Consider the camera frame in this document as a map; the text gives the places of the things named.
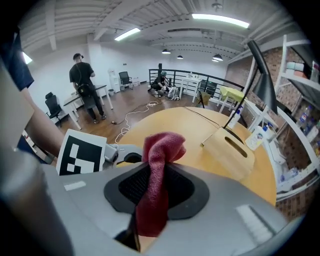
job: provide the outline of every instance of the ceiling beam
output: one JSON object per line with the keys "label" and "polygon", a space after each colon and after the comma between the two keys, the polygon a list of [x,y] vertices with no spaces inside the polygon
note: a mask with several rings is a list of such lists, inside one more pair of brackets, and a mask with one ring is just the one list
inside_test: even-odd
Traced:
{"label": "ceiling beam", "polygon": [[285,24],[291,20],[292,20],[291,17],[286,17],[286,18],[280,20],[279,22],[277,22],[273,26],[269,27],[268,29],[265,29],[263,32],[261,32],[260,34],[255,36],[254,40],[259,40],[264,35],[268,34],[269,32],[275,31],[277,28],[279,28],[280,26],[282,26],[283,24]]}
{"label": "ceiling beam", "polygon": [[267,20],[265,20],[260,26],[258,26],[253,32],[251,32],[246,39],[244,39],[241,44],[244,45],[246,42],[248,42],[256,33],[264,29],[266,26],[268,26],[270,23],[272,23],[275,19],[279,18],[280,15],[283,15],[283,11],[279,10],[276,13],[274,13],[272,16],[270,16]]}
{"label": "ceiling beam", "polygon": [[156,19],[156,20],[161,20],[161,19],[164,19],[166,16],[164,16],[163,14],[161,15],[158,11],[154,11],[153,9],[153,5],[148,5],[146,6],[145,8],[142,8],[140,10],[142,13],[143,12],[147,12],[149,14],[152,14],[153,17]]}
{"label": "ceiling beam", "polygon": [[122,19],[129,13],[141,8],[144,5],[147,5],[151,0],[136,0],[134,4],[132,0],[122,1],[111,13],[109,13],[103,21],[99,24],[96,32],[94,33],[94,40],[97,41],[99,38],[108,30],[107,26],[111,26],[116,23],[118,20]]}
{"label": "ceiling beam", "polygon": [[185,4],[182,2],[182,0],[175,0],[174,3],[177,5],[177,7],[179,8],[179,10],[181,10],[181,12],[183,14],[188,14],[188,9],[186,8]]}
{"label": "ceiling beam", "polygon": [[[300,32],[293,32],[293,33],[287,34],[287,38],[289,38],[289,41],[297,41],[297,40],[305,40],[306,39],[306,37]],[[268,42],[265,42],[265,43],[259,45],[259,48],[260,48],[260,51],[263,53],[263,52],[268,51],[273,48],[282,47],[283,43],[284,43],[284,37],[280,36],[276,39],[273,39],[271,41],[268,41]],[[239,60],[246,58],[248,56],[251,56],[251,55],[252,55],[252,53],[251,53],[250,49],[247,49],[247,50],[239,53],[238,55],[236,55],[232,59],[230,59],[228,63],[230,64],[230,63],[239,61]]]}
{"label": "ceiling beam", "polygon": [[165,22],[163,24],[158,24],[150,26],[141,30],[140,33],[134,34],[130,37],[130,41],[137,38],[156,34],[161,31],[176,30],[176,29],[204,29],[204,30],[217,30],[222,32],[227,32],[245,38],[249,31],[245,28],[234,26],[232,24],[222,22],[222,21],[212,21],[208,22],[207,20],[200,19],[190,19],[190,20],[177,20],[172,22]]}
{"label": "ceiling beam", "polygon": [[56,0],[47,0],[45,2],[45,24],[46,24],[46,30],[50,40],[51,48],[53,51],[57,49],[56,36],[55,36],[55,10],[56,10]]}
{"label": "ceiling beam", "polygon": [[206,11],[206,4],[204,0],[199,0],[200,12],[204,13]]}
{"label": "ceiling beam", "polygon": [[66,8],[57,8],[55,11],[56,15],[64,14],[76,14],[76,13],[96,13],[99,15],[102,11],[102,7],[95,6],[81,6],[81,7],[66,7]]}
{"label": "ceiling beam", "polygon": [[199,52],[202,51],[202,52],[208,52],[211,54],[220,54],[230,59],[236,56],[232,52],[227,52],[225,50],[220,50],[213,47],[205,47],[200,45],[167,45],[166,48],[169,51],[199,51]]}
{"label": "ceiling beam", "polygon": [[163,44],[173,44],[173,43],[195,43],[195,44],[210,44],[216,46],[222,46],[229,48],[234,52],[243,52],[245,48],[239,44],[230,41],[224,40],[214,40],[210,38],[201,38],[201,37],[173,37],[167,39],[159,39],[150,42],[150,46],[163,45]]}
{"label": "ceiling beam", "polygon": [[286,29],[287,27],[293,26],[294,24],[295,24],[295,22],[294,22],[294,21],[291,21],[291,22],[286,23],[286,24],[284,24],[284,25],[278,26],[276,29],[272,30],[272,31],[269,32],[268,34],[265,34],[265,35],[259,37],[257,40],[260,41],[260,40],[262,40],[262,39],[264,39],[264,38],[267,38],[267,37],[273,35],[274,33],[277,33],[277,32],[279,32],[279,31],[281,31],[281,30],[284,30],[284,29]]}
{"label": "ceiling beam", "polygon": [[172,0],[164,0],[164,1],[175,12],[173,15],[176,15],[176,14],[181,15],[182,14],[174,1],[172,1]]}

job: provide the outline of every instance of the yellow table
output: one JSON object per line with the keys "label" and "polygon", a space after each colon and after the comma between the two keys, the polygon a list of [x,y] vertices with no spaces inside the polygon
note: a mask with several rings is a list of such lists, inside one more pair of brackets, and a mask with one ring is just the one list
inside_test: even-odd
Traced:
{"label": "yellow table", "polygon": [[239,91],[234,88],[226,87],[226,86],[221,86],[220,97],[216,106],[219,107],[221,99],[224,99],[224,102],[220,108],[219,113],[222,112],[229,98],[233,99],[232,101],[232,104],[233,104],[234,101],[240,102],[244,96],[245,94],[242,91]]}
{"label": "yellow table", "polygon": [[[218,112],[189,107],[189,109],[217,122],[223,126],[228,117]],[[184,107],[169,108],[144,118],[138,122],[120,140],[120,144],[133,144],[143,147],[145,137],[160,132],[176,132],[185,137],[185,155],[176,161],[178,164],[197,168],[206,172],[232,178],[229,172],[212,155],[200,146],[210,134],[217,130],[216,124]],[[251,134],[244,126],[237,123],[232,129],[242,141]],[[254,151],[253,171],[241,181],[248,189],[271,203],[276,204],[275,175],[265,149],[260,146]]]}

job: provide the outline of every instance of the trash can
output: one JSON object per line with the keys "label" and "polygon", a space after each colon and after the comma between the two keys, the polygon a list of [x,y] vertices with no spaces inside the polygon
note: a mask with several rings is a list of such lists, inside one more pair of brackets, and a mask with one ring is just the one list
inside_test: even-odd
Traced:
{"label": "trash can", "polygon": [[115,94],[114,89],[109,89],[108,92],[109,92],[109,95],[110,95],[110,96],[113,96],[113,95]]}

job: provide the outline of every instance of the black lamp arm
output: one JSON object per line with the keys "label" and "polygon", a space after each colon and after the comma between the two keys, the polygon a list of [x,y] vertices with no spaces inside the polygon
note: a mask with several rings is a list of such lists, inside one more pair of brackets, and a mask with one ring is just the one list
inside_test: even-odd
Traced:
{"label": "black lamp arm", "polygon": [[224,125],[223,129],[225,129],[225,128],[227,127],[227,125],[228,125],[228,124],[230,123],[230,121],[235,117],[237,111],[240,109],[240,107],[241,107],[242,104],[244,103],[244,101],[245,101],[245,99],[246,99],[246,97],[247,97],[247,95],[248,95],[248,93],[249,93],[249,91],[250,91],[250,88],[252,87],[252,84],[254,83],[254,80],[255,80],[255,77],[256,77],[256,75],[257,75],[257,72],[258,72],[258,68],[256,68],[256,69],[254,70],[253,76],[252,76],[252,78],[251,78],[251,81],[250,81],[250,83],[249,83],[249,85],[248,85],[248,88],[247,88],[246,92],[244,93],[243,98],[241,99],[240,103],[238,104],[238,107],[237,107],[236,110],[234,111],[234,113],[233,113],[233,115],[231,116],[231,118],[229,118],[228,122],[226,122],[226,124]]}

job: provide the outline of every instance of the bottle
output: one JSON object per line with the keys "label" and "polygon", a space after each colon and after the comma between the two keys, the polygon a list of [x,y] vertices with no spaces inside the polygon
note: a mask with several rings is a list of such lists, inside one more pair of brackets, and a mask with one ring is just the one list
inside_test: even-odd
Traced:
{"label": "bottle", "polygon": [[271,142],[277,136],[277,133],[272,123],[268,122],[267,126],[268,130],[266,131],[266,139]]}
{"label": "bottle", "polygon": [[236,125],[236,123],[239,121],[239,119],[240,119],[240,112],[241,112],[241,108],[242,108],[242,106],[237,110],[237,112],[235,113],[235,115],[234,115],[234,117],[232,118],[232,120],[228,123],[228,127],[229,128],[231,128],[231,129],[233,129],[234,127],[235,127],[235,125]]}
{"label": "bottle", "polygon": [[318,140],[313,146],[312,146],[315,155],[319,156],[320,155],[320,140]]}
{"label": "bottle", "polygon": [[308,141],[310,143],[318,136],[319,129],[320,129],[320,120],[318,121],[318,123],[314,127],[312,127],[312,129],[310,130],[310,132],[306,136],[306,138],[308,139]]}
{"label": "bottle", "polygon": [[249,149],[255,151],[267,139],[268,127],[257,126],[253,133],[245,140]]}
{"label": "bottle", "polygon": [[291,178],[294,178],[295,176],[297,176],[299,174],[299,170],[297,167],[293,167],[288,171],[285,171],[281,176],[280,176],[280,180],[281,182],[285,182],[290,180]]}
{"label": "bottle", "polygon": [[307,118],[310,116],[310,113],[312,111],[313,107],[311,105],[309,105],[305,110],[304,112],[302,113],[301,117],[299,118],[299,120],[296,122],[296,125],[299,127],[299,128],[305,128],[305,125],[306,125],[306,120]]}
{"label": "bottle", "polygon": [[316,63],[315,61],[312,61],[312,71],[311,71],[311,76],[310,76],[311,81],[318,83],[319,70],[320,70],[320,67],[319,67],[318,63]]}
{"label": "bottle", "polygon": [[311,117],[308,119],[308,121],[306,122],[305,128],[303,129],[303,134],[304,135],[308,135],[308,133],[311,131],[312,127],[315,125],[316,120]]}

